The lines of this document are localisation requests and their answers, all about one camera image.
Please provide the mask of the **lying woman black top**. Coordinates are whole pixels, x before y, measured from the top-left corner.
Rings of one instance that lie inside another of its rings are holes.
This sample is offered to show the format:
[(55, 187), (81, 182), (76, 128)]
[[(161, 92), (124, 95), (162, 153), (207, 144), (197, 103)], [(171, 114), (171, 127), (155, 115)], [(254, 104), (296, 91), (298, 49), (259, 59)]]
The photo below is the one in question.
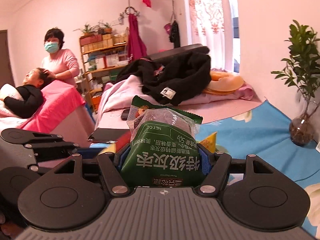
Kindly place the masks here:
[(13, 87), (5, 84), (1, 87), (1, 117), (16, 116), (31, 118), (44, 102), (41, 89), (54, 81), (48, 70), (35, 68), (24, 78), (22, 85)]

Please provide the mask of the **white digital clock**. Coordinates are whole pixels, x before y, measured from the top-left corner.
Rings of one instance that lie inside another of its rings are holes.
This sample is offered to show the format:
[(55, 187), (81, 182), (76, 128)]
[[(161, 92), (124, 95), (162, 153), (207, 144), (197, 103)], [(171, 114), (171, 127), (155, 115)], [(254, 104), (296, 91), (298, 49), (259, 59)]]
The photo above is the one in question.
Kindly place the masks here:
[(316, 146), (316, 150), (320, 153), (320, 138), (318, 140), (317, 146)]

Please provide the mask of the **black coat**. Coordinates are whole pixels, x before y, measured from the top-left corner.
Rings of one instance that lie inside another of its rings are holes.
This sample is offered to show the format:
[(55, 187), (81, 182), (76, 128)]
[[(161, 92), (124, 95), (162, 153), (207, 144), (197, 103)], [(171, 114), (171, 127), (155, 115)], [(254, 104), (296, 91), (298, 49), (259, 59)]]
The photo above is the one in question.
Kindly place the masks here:
[(134, 75), (142, 83), (142, 93), (162, 105), (178, 106), (182, 101), (201, 94), (209, 85), (210, 67), (209, 55), (193, 51), (178, 55), (164, 65), (140, 58), (125, 66), (115, 83)]

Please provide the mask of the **pink massage bed cover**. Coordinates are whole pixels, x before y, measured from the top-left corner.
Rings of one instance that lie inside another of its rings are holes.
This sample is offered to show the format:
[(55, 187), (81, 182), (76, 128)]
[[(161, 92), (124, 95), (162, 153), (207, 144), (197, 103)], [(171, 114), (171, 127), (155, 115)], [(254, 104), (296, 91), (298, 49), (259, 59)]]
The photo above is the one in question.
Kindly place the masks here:
[(32, 118), (1, 117), (1, 130), (20, 128), (52, 133), (61, 135), (65, 141), (88, 147), (87, 138), (94, 131), (94, 121), (76, 88), (56, 80), (44, 87), (42, 94), (44, 103)]

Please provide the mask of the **black hanging garment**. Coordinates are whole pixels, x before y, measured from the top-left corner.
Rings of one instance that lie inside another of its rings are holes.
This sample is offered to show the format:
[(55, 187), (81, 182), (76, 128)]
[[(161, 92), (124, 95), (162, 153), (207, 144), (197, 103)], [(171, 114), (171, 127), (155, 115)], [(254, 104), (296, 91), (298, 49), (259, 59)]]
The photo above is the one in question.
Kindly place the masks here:
[(174, 21), (171, 25), (169, 40), (174, 44), (174, 48), (180, 48), (180, 31), (178, 23), (176, 21)]

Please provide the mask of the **pink bed sheet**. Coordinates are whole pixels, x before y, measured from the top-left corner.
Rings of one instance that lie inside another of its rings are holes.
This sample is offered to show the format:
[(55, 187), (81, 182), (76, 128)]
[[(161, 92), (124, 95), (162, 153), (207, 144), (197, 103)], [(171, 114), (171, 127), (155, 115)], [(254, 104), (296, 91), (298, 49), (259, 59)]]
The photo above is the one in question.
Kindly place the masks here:
[[(152, 97), (142, 93), (140, 79), (134, 75), (115, 85), (108, 83), (100, 100), (95, 128), (128, 128), (121, 114), (130, 108), (135, 95), (157, 104)], [(260, 105), (261, 101), (252, 87), (245, 85), (228, 95), (200, 94), (182, 102), (177, 108), (202, 116), (206, 124), (245, 113)]]

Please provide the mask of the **magenta hanging garment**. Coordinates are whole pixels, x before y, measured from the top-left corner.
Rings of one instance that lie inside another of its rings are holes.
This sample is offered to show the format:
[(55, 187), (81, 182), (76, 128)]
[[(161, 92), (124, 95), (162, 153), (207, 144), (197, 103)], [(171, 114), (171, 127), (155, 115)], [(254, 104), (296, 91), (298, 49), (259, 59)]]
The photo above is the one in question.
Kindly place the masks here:
[(139, 34), (137, 16), (129, 14), (129, 36), (127, 44), (127, 56), (129, 61), (135, 61), (146, 55), (146, 46)]

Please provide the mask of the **black tablet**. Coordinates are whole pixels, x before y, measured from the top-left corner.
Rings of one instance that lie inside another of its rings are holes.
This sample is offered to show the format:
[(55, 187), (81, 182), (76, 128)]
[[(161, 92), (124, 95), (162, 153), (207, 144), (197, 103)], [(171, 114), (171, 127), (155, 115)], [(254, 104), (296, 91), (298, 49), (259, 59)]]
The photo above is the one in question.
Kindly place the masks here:
[(112, 143), (117, 141), (122, 135), (125, 135), (129, 131), (129, 129), (97, 128), (88, 137), (88, 141), (95, 143)]

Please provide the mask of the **yellow red snack bag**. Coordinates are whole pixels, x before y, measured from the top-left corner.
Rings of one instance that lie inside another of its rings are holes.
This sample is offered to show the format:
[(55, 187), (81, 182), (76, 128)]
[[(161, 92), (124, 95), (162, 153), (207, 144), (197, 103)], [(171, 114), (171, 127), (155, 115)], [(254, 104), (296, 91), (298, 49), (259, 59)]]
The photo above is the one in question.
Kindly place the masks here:
[(216, 150), (216, 136), (217, 132), (212, 133), (205, 139), (200, 141), (200, 144), (206, 148), (209, 152), (215, 153)]

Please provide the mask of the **blue floral tablecloth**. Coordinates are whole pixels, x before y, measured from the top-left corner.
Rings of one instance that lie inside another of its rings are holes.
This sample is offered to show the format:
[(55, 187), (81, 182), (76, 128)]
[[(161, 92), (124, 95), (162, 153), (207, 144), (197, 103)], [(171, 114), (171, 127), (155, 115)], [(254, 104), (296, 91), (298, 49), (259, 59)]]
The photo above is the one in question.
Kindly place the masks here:
[(213, 132), (217, 144), (233, 158), (255, 154), (301, 186), (311, 200), (303, 228), (319, 237), (319, 152), (316, 143), (295, 145), (289, 134), (290, 119), (265, 101), (232, 118), (203, 124), (197, 141)]

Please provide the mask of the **green snack bag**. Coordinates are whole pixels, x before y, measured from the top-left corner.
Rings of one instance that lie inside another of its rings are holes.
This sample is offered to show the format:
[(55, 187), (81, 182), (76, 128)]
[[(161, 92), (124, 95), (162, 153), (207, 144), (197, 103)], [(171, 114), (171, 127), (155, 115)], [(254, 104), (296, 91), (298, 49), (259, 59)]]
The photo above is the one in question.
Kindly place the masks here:
[(135, 96), (127, 118), (130, 151), (120, 169), (125, 183), (130, 187), (200, 185), (205, 175), (195, 135), (202, 120)]

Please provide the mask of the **white red floral curtain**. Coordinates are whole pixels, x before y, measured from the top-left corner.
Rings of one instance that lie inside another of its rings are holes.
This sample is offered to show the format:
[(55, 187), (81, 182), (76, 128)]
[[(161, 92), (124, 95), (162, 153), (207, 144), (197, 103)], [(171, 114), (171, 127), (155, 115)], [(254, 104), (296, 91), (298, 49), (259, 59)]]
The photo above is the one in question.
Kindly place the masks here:
[(211, 68), (239, 72), (238, 0), (185, 0), (188, 39), (209, 48)]

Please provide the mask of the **orange round cushion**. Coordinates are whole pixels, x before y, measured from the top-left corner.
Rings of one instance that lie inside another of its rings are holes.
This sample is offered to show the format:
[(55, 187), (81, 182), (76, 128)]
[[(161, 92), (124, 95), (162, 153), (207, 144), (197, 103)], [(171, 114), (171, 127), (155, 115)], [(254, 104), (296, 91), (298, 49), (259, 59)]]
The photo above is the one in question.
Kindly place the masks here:
[(202, 91), (212, 95), (228, 95), (242, 87), (245, 83), (239, 74), (221, 71), (210, 71), (211, 81)]

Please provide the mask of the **wooden storage shelf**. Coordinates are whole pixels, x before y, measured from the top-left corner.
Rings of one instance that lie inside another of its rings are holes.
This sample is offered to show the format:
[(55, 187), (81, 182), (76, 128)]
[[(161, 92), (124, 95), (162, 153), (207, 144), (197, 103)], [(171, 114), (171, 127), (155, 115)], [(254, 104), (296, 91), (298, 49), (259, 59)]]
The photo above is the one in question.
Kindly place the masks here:
[(127, 41), (127, 33), (88, 33), (79, 38), (84, 96), (94, 112), (98, 111), (104, 85), (115, 80), (119, 71), (128, 64)]

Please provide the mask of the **glass vase with pebbles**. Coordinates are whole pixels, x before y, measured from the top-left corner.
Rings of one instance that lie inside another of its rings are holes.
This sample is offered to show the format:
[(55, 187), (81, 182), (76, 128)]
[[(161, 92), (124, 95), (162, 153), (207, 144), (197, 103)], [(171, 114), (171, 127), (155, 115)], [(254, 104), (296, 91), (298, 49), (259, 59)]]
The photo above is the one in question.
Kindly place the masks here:
[(314, 102), (311, 100), (305, 101), (301, 114), (290, 122), (290, 139), (298, 146), (303, 147), (313, 140), (315, 134), (315, 129), (311, 121), (313, 106)]

